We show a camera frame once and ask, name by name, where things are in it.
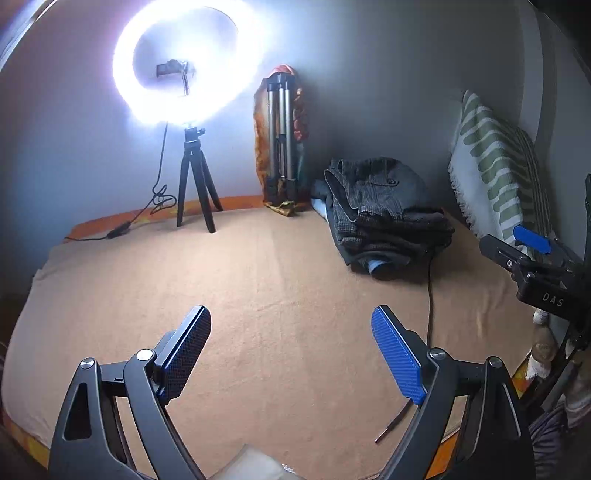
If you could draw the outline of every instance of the beige bed sheet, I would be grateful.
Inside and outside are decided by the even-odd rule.
[[[387,304],[424,336],[426,266],[386,282],[355,274],[314,212],[240,210],[215,221],[214,235],[195,217],[180,229],[165,220],[114,240],[55,247],[9,347],[8,415],[49,446],[82,358],[125,360],[203,304],[212,332],[168,410],[207,476],[244,443],[309,480],[379,471],[408,419],[374,444],[405,399],[372,337],[371,312]],[[498,355],[513,373],[530,348],[532,309],[480,255],[476,238],[454,225],[452,245],[433,262],[434,345],[467,361]],[[126,401],[119,403],[136,463],[150,473]]]

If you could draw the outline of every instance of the tripod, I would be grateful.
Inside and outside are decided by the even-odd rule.
[[[203,211],[203,217],[207,225],[209,233],[216,231],[216,226],[213,223],[212,208],[209,205],[209,197],[207,191],[212,196],[213,204],[218,212],[223,210],[220,199],[217,196],[216,188],[213,184],[212,175],[209,173],[205,155],[201,150],[201,137],[205,133],[205,129],[197,130],[196,127],[185,129],[184,155],[181,162],[181,177],[178,183],[178,210],[177,210],[177,227],[183,223],[184,213],[184,198],[187,191],[187,177],[189,176],[189,164],[193,170],[193,178],[195,186],[197,187],[197,195],[199,196],[199,203]]]
[[[297,200],[297,160],[294,153],[293,94],[295,78],[288,73],[275,73],[267,80],[269,123],[269,175],[267,199],[273,205],[278,198],[278,182],[285,183],[287,200]]]

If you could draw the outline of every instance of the tripod leg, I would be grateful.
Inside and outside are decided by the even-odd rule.
[[[193,177],[195,179],[195,186],[197,187],[197,195],[199,196],[199,203],[205,218],[205,224],[209,233],[216,231],[216,226],[213,223],[212,208],[209,205],[209,197],[207,196],[207,187],[205,186],[205,178],[203,177],[203,162],[201,162],[201,155],[199,153],[190,156],[191,168],[193,169]]]
[[[213,184],[212,174],[209,173],[209,168],[207,167],[207,162],[205,161],[205,155],[203,151],[201,152],[201,165],[203,166],[203,177],[205,178],[205,185],[209,190],[209,194],[212,196],[213,204],[216,206],[217,211],[221,212],[223,210],[222,204],[220,203],[220,199],[217,196],[216,187]]]
[[[285,179],[287,185],[287,199],[297,201],[297,162],[294,155],[294,121],[293,107],[291,104],[291,82],[285,83]]]
[[[279,151],[277,149],[277,89],[279,84],[269,80],[267,94],[269,112],[267,124],[269,125],[269,175],[265,185],[265,197],[272,205],[277,205],[277,183],[279,181]]]
[[[187,191],[187,177],[189,176],[189,156],[185,153],[181,162],[181,177],[178,181],[177,227],[183,223],[184,198]]]

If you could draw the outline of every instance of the metal pivot screw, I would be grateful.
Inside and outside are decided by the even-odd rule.
[[[87,370],[90,367],[92,367],[95,364],[95,359],[94,358],[85,358],[84,360],[82,360],[82,362],[80,362],[80,367],[83,370]]]
[[[431,348],[429,350],[429,356],[434,360],[443,360],[447,356],[447,353],[440,348]]]
[[[144,350],[140,350],[138,353],[135,354],[135,357],[142,362],[146,360],[150,360],[152,358],[152,350],[145,348]]]
[[[503,360],[497,356],[490,357],[488,362],[490,363],[491,367],[501,368],[503,366]]]

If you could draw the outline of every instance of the green striped fabric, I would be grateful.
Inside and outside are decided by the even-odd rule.
[[[478,95],[466,91],[458,142],[470,149],[478,165],[502,240],[515,244],[515,225],[549,235],[548,200],[529,136],[498,118]]]

